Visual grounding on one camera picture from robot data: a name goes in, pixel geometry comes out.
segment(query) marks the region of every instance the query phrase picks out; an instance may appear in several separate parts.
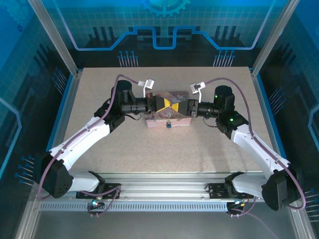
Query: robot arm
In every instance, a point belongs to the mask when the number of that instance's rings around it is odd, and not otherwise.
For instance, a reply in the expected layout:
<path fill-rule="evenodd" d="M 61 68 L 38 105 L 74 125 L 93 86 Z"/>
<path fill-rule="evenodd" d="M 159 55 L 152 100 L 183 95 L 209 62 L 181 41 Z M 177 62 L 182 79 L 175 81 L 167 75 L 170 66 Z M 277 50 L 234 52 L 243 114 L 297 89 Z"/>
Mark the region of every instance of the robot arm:
<path fill-rule="evenodd" d="M 202 88 L 201 83 L 193 84 L 192 91 L 199 93 Z M 213 103 L 188 100 L 187 103 L 179 103 L 178 111 L 186 116 L 216 118 L 220 132 L 251 155 L 263 171 L 263 176 L 252 176 L 242 172 L 230 175 L 225 179 L 228 193 L 246 193 L 263 198 L 270 208 L 277 211 L 301 197 L 283 166 L 298 180 L 300 174 L 288 160 L 278 155 L 258 137 L 248 121 L 235 111 L 234 101 L 235 96 L 230 87 L 218 86 L 215 89 Z"/>
<path fill-rule="evenodd" d="M 148 88 L 153 86 L 153 80 L 149 79 L 148 82 L 144 84 L 144 90 L 146 86 Z M 54 198 L 62 197 L 69 191 L 103 193 L 105 183 L 103 178 L 94 172 L 71 175 L 69 170 L 73 164 L 93 144 L 109 135 L 124 122 L 125 114 L 137 115 L 138 113 L 156 112 L 157 106 L 161 109 L 161 106 L 164 105 L 163 98 L 152 94 L 149 94 L 147 98 L 135 98 L 132 92 L 132 84 L 129 81 L 119 81 L 115 91 L 112 107 L 105 118 L 101 120 L 109 107 L 108 101 L 104 102 L 94 113 L 94 117 L 72 137 L 52 148 L 42 160 L 35 161 L 33 179 L 36 183 L 40 183 L 50 161 L 58 152 L 62 151 L 50 166 L 42 185 L 43 189 Z"/>

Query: aluminum frame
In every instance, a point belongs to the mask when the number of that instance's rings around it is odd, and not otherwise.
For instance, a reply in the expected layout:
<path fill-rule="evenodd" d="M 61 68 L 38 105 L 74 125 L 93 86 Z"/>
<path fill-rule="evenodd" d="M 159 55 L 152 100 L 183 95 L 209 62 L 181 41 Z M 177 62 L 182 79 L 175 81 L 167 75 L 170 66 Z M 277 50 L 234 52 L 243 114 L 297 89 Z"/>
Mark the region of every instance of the aluminum frame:
<path fill-rule="evenodd" d="M 264 115 L 266 127 L 268 130 L 268 134 L 269 134 L 273 149 L 278 154 L 280 154 L 280 147 L 279 147 L 278 142 L 277 142 L 276 137 L 275 137 L 275 132 L 274 132 L 274 129 L 273 129 L 271 121 L 270 121 L 269 112 L 267 111 L 265 99 L 264 99 L 263 94 L 261 92 L 261 88 L 260 88 L 260 85 L 258 83 L 257 76 L 252 75 L 252 79 L 253 79 L 253 83 L 255 86 L 255 90 L 257 93 L 259 103 L 261 105 L 262 113 Z M 296 211 L 296 210 L 290 209 L 290 211 L 291 211 L 292 219 L 294 221 L 296 231 L 297 231 L 299 238 L 301 238 L 301 239 L 305 239 L 305 238 L 315 239 L 316 237 L 315 237 L 314 231 L 310 225 L 306 210 L 303 209 L 303 210 Z"/>
<path fill-rule="evenodd" d="M 76 67 L 69 50 L 65 46 L 58 30 L 56 29 L 48 11 L 46 10 L 45 6 L 43 5 L 41 0 L 28 0 L 31 7 L 33 8 L 35 14 L 37 15 L 38 19 L 40 20 L 43 28 L 45 29 L 46 33 L 50 37 L 53 45 L 55 46 L 56 50 L 58 51 L 59 55 L 61 56 L 62 60 L 64 61 L 66 67 L 72 74 L 72 76 L 76 76 L 78 73 L 78 68 Z"/>
<path fill-rule="evenodd" d="M 26 203 L 15 239 L 30 239 L 36 226 L 41 202 L 30 195 Z"/>
<path fill-rule="evenodd" d="M 231 173 L 99 173 L 108 183 L 120 183 L 119 202 L 234 202 L 236 199 L 210 199 L 205 187 L 208 183 L 224 183 Z M 78 202 L 75 192 L 63 197 L 48 198 L 46 202 Z"/>
<path fill-rule="evenodd" d="M 283 8 L 279 18 L 277 19 L 274 28 L 272 29 L 269 37 L 266 40 L 265 45 L 261 49 L 257 59 L 253 65 L 253 76 L 257 76 L 260 69 L 264 65 L 267 57 L 269 56 L 271 50 L 273 49 L 275 43 L 277 42 L 280 35 L 283 33 L 285 26 L 287 25 L 290 17 L 295 11 L 300 0 L 290 0 Z"/>
<path fill-rule="evenodd" d="M 78 87 L 79 87 L 81 76 L 82 76 L 82 70 L 79 70 L 77 76 L 73 77 L 73 79 L 72 79 L 69 91 L 67 92 L 67 96 L 65 99 L 65 104 L 63 106 L 61 118 L 60 118 L 60 120 L 58 122 L 58 126 L 56 128 L 56 133 L 53 136 L 54 138 L 53 138 L 52 144 L 48 145 L 49 148 L 47 148 L 47 150 L 49 150 L 55 146 L 58 146 L 60 143 L 62 143 L 64 141 L 65 132 L 66 132 L 66 129 L 68 126 L 68 122 L 70 119 L 71 111 L 73 108 L 73 104 L 74 104 L 76 92 L 77 92 Z"/>

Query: small blue object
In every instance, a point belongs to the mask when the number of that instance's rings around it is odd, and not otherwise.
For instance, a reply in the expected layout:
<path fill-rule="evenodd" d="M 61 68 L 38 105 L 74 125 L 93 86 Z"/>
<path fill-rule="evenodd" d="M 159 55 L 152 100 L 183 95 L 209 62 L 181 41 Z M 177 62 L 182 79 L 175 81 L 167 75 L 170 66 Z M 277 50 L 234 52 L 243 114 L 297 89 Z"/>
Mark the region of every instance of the small blue object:
<path fill-rule="evenodd" d="M 93 199 L 92 206 L 96 206 L 98 204 L 99 204 L 99 200 L 98 199 Z"/>

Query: glass panel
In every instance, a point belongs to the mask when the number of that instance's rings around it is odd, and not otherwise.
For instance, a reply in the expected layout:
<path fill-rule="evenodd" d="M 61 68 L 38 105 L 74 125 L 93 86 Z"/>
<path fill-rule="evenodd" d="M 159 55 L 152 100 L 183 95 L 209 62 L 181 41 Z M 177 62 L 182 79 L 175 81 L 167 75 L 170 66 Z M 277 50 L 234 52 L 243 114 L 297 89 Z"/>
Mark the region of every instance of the glass panel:
<path fill-rule="evenodd" d="M 252 66 L 286 0 L 45 0 L 78 67 Z"/>
<path fill-rule="evenodd" d="M 305 192 L 319 191 L 319 2 L 301 0 L 260 71 L 287 158 L 301 166 Z M 307 211 L 319 229 L 319 204 Z"/>
<path fill-rule="evenodd" d="M 32 156 L 46 150 L 66 84 L 61 76 L 69 72 L 27 1 L 0 5 L 0 237 L 9 239 L 31 190 Z"/>

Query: black cable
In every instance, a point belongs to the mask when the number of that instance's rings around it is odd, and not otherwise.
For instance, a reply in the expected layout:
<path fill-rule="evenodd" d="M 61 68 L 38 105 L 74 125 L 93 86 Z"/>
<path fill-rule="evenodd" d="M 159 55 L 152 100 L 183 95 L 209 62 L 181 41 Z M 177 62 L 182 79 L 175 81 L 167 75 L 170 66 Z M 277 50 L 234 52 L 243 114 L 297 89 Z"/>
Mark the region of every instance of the black cable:
<path fill-rule="evenodd" d="M 204 122 L 205 125 L 207 125 L 208 127 L 211 127 L 211 128 L 216 128 L 216 127 L 217 127 L 216 125 L 208 125 L 208 124 L 205 122 L 205 119 L 209 119 L 209 118 L 203 117 L 203 122 Z"/>
<path fill-rule="evenodd" d="M 140 117 L 138 118 L 138 119 L 136 119 L 136 118 L 134 118 L 133 116 L 131 116 L 131 115 L 128 115 L 128 114 L 125 114 L 125 116 L 127 116 L 127 117 L 130 117 L 131 119 L 133 119 L 133 120 L 136 120 L 136 121 L 138 121 L 138 120 L 140 120 L 141 119 L 141 114 L 138 114 Z"/>

